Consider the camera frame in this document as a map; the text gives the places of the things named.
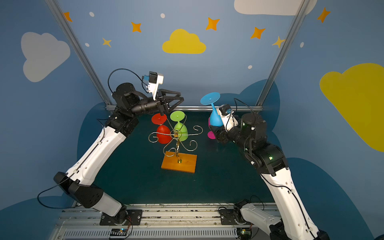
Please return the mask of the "pink wine glass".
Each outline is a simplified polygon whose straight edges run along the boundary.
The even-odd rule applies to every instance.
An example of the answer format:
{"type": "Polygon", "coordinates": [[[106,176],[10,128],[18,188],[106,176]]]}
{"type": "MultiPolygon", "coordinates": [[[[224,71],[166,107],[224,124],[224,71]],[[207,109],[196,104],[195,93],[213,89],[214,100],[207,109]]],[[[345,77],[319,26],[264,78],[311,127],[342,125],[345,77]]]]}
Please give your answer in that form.
{"type": "MultiPolygon", "coordinates": [[[[209,129],[210,129],[210,128],[211,128],[210,119],[208,119],[208,126],[209,126],[209,129]]],[[[216,137],[215,137],[213,131],[209,131],[209,132],[207,133],[207,136],[208,136],[208,138],[211,139],[211,140],[215,140],[215,139],[216,139],[216,137]]]]}

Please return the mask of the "blue wine glass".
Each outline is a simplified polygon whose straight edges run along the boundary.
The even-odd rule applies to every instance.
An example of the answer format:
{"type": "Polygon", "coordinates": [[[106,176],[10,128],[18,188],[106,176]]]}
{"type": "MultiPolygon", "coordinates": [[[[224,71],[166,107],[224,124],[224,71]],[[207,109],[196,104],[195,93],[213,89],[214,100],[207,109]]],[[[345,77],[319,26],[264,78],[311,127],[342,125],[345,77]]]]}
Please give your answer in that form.
{"type": "Polygon", "coordinates": [[[221,96],[220,93],[212,92],[203,96],[200,100],[200,103],[202,105],[205,105],[205,106],[211,105],[212,113],[210,115],[210,125],[215,127],[223,126],[223,121],[214,105],[214,103],[220,99],[220,96],[221,96]]]}

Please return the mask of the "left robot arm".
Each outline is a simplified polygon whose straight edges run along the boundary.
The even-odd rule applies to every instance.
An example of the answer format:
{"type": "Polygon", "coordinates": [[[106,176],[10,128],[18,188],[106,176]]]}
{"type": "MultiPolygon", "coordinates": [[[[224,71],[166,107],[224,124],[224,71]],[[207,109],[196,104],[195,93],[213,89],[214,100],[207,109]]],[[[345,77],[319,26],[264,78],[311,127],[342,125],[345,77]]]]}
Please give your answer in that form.
{"type": "Polygon", "coordinates": [[[117,87],[112,94],[117,107],[98,138],[71,168],[54,177],[68,196],[85,208],[93,208],[118,221],[125,219],[126,207],[94,185],[94,181],[111,154],[133,132],[139,116],[157,112],[168,114],[184,100],[181,93],[165,89],[156,90],[155,95],[148,98],[131,83],[117,87]]]}

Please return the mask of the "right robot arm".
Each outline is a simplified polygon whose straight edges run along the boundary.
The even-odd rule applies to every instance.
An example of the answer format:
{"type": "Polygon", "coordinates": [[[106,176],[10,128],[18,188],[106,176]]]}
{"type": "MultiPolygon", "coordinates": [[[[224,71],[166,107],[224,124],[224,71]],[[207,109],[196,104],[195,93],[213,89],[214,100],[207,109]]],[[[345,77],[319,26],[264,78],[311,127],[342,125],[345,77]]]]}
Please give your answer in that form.
{"type": "Polygon", "coordinates": [[[277,145],[267,140],[267,123],[257,113],[241,118],[228,114],[220,127],[210,129],[219,143],[233,142],[243,151],[269,188],[280,217],[259,209],[248,201],[234,207],[239,224],[251,223],[272,240],[328,240],[330,237],[312,221],[294,185],[288,161],[277,145]]]}

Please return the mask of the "back green wine glass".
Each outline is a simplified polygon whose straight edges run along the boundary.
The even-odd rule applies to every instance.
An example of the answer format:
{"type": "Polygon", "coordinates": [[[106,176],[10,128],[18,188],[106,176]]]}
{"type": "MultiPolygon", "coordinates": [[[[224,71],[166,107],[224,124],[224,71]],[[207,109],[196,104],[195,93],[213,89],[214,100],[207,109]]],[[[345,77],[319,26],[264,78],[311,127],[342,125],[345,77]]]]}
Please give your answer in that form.
{"type": "Polygon", "coordinates": [[[173,122],[176,122],[174,126],[175,132],[178,134],[178,138],[180,139],[181,142],[185,141],[188,139],[188,130],[187,127],[185,126],[185,121],[186,115],[182,111],[175,111],[171,113],[170,118],[173,122]]]}

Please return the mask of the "red wine glass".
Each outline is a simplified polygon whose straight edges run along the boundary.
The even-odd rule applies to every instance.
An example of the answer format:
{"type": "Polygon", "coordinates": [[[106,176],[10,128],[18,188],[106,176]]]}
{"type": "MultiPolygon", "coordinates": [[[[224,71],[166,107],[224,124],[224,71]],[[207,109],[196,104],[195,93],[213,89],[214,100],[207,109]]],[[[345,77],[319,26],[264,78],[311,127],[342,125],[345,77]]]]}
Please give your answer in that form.
{"type": "Polygon", "coordinates": [[[158,125],[156,130],[156,137],[160,144],[168,144],[173,139],[171,137],[171,130],[165,125],[167,121],[166,115],[161,115],[160,113],[155,114],[152,119],[152,123],[158,125]]]}

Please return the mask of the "orange wooden rack base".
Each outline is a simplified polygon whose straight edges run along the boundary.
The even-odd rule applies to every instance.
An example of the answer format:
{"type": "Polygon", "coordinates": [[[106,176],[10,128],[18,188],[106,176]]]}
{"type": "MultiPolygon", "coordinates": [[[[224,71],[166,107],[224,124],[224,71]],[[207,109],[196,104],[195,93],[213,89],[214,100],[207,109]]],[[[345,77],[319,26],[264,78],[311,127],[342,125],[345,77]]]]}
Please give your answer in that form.
{"type": "Polygon", "coordinates": [[[163,170],[178,171],[194,174],[196,171],[197,155],[179,153],[173,155],[173,152],[166,151],[161,168],[163,170]]]}

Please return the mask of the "right circuit board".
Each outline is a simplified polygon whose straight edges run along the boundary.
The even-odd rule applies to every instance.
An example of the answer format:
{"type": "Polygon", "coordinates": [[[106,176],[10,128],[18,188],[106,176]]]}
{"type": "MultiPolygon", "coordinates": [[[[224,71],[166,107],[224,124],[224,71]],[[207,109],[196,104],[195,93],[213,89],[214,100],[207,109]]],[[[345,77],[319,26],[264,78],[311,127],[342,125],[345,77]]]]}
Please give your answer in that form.
{"type": "Polygon", "coordinates": [[[250,240],[252,238],[252,230],[237,228],[237,240],[250,240]]]}

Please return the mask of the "circuit board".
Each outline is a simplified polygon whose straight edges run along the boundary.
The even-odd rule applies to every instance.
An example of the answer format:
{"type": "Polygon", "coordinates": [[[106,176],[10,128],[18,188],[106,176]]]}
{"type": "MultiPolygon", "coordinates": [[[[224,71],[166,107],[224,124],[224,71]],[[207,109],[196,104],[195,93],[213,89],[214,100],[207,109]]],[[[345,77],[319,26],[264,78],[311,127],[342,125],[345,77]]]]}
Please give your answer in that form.
{"type": "Polygon", "coordinates": [[[237,228],[237,240],[250,240],[252,238],[252,230],[237,228]]]}
{"type": "Polygon", "coordinates": [[[123,240],[128,236],[128,229],[126,228],[118,228],[118,229],[111,229],[109,233],[109,239],[110,240],[123,240]]]}

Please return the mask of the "left circuit board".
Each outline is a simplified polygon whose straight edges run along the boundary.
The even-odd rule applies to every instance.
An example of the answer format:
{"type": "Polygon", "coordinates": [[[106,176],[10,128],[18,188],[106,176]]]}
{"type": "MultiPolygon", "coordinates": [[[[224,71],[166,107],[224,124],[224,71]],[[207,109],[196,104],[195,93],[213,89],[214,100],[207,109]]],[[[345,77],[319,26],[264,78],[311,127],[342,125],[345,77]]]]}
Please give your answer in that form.
{"type": "Polygon", "coordinates": [[[109,233],[109,239],[110,240],[123,240],[128,236],[128,229],[126,228],[118,228],[118,229],[111,229],[109,233]]]}

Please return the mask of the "aluminium frame back bar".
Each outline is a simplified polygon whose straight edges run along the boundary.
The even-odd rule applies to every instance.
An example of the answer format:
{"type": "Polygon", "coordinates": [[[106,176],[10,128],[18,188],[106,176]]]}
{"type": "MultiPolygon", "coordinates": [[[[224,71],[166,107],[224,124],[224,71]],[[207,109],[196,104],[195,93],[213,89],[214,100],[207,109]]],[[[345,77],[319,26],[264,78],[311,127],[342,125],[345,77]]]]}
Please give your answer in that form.
{"type": "MultiPolygon", "coordinates": [[[[113,112],[116,108],[116,105],[106,105],[106,110],[109,112],[113,112]]],[[[232,110],[237,110],[238,112],[248,112],[251,109],[254,112],[260,112],[263,110],[262,106],[251,106],[250,108],[246,106],[231,106],[232,110]]],[[[211,112],[212,107],[211,106],[177,106],[175,108],[176,111],[184,111],[184,112],[211,112]]]]}

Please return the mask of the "aluminium frame left post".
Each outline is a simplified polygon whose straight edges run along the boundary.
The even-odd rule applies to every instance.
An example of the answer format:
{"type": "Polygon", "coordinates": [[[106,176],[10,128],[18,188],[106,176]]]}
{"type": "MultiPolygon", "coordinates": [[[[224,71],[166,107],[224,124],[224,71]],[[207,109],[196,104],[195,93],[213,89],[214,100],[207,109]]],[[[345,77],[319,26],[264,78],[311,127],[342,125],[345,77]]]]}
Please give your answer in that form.
{"type": "Polygon", "coordinates": [[[69,43],[73,47],[76,55],[78,56],[80,62],[82,63],[84,69],[86,70],[88,76],[90,77],[91,81],[93,82],[94,86],[96,87],[98,93],[102,97],[104,103],[106,104],[106,111],[113,112],[116,108],[116,106],[113,104],[110,94],[106,91],[104,88],[100,78],[98,77],[96,71],[94,70],[90,60],[86,56],[85,51],[83,50],[77,36],[75,35],[70,22],[66,19],[64,12],[62,11],[58,1],[53,0],[45,0],[47,6],[49,7],[51,13],[55,17],[57,23],[59,24],[60,28],[64,32],[65,36],[67,37],[69,43]]]}

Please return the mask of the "aluminium frame post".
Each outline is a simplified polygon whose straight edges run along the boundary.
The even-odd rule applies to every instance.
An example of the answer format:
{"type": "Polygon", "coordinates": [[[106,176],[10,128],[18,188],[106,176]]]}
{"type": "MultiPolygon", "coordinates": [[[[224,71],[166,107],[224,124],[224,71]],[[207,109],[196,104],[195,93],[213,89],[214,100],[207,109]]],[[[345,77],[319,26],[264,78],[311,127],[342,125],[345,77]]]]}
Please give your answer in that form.
{"type": "Polygon", "coordinates": [[[293,19],[293,22],[287,32],[287,35],[286,35],[286,40],[283,42],[283,46],[280,48],[279,50],[279,53],[278,53],[278,56],[276,58],[276,61],[273,65],[273,68],[269,74],[269,77],[267,78],[267,81],[265,82],[264,84],[264,87],[258,97],[258,100],[256,102],[256,105],[255,105],[255,109],[260,112],[262,111],[264,108],[263,108],[263,104],[273,86],[273,83],[276,79],[276,77],[278,76],[278,73],[280,71],[280,68],[282,67],[283,63],[284,63],[284,60],[295,40],[295,37],[297,35],[297,33],[299,32],[300,30],[300,27],[306,17],[306,11],[307,9],[309,8],[309,5],[310,5],[311,1],[310,0],[304,0],[301,2],[301,4],[299,5],[299,8],[298,8],[298,11],[293,19]]]}
{"type": "Polygon", "coordinates": [[[98,77],[96,71],[94,70],[90,60],[86,56],[85,51],[83,50],[77,36],[75,35],[70,22],[66,19],[64,12],[62,11],[58,1],[53,0],[45,0],[47,6],[49,7],[51,13],[55,17],[57,23],[59,24],[60,28],[64,32],[65,36],[67,37],[69,43],[73,47],[76,55],[78,56],[80,62],[82,63],[84,69],[86,70],[88,76],[90,77],[91,81],[93,82],[94,86],[96,87],[98,93],[102,97],[104,103],[106,104],[106,111],[113,112],[116,108],[116,106],[113,104],[110,94],[106,91],[104,88],[100,78],[98,77]]]}

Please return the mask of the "aluminium frame right post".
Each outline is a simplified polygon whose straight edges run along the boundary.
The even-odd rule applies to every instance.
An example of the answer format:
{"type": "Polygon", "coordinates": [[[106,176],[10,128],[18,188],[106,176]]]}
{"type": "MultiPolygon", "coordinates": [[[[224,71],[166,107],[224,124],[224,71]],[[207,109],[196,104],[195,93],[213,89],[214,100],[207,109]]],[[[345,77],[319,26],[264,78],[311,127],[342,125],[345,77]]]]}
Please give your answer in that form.
{"type": "Polygon", "coordinates": [[[293,22],[287,32],[287,35],[286,35],[286,40],[283,42],[283,46],[280,48],[279,50],[279,53],[278,53],[278,56],[276,58],[276,61],[273,65],[273,68],[269,74],[269,77],[267,78],[267,81],[265,82],[264,84],[264,87],[258,97],[258,100],[256,102],[256,105],[255,105],[255,109],[260,112],[262,111],[264,108],[263,108],[263,104],[273,86],[273,83],[276,79],[276,77],[278,76],[278,73],[280,71],[280,68],[282,67],[283,63],[284,63],[284,60],[295,40],[295,37],[297,35],[297,33],[299,32],[300,30],[300,27],[306,17],[306,11],[307,9],[309,8],[309,5],[310,5],[311,1],[310,0],[304,0],[301,2],[301,4],[299,5],[299,8],[298,8],[298,11],[293,19],[293,22]]]}

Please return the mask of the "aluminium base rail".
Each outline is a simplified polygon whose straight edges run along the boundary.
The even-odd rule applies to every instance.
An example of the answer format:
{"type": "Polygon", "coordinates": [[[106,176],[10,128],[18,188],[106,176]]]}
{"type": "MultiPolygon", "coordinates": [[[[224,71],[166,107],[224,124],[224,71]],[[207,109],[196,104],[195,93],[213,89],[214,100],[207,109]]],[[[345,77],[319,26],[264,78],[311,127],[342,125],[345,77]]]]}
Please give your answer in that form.
{"type": "Polygon", "coordinates": [[[64,210],[50,236],[51,240],[109,240],[111,229],[126,228],[124,240],[235,240],[237,228],[251,224],[222,225],[219,207],[232,209],[231,203],[211,204],[135,204],[128,210],[142,210],[137,226],[102,226],[101,212],[85,208],[64,210]]]}

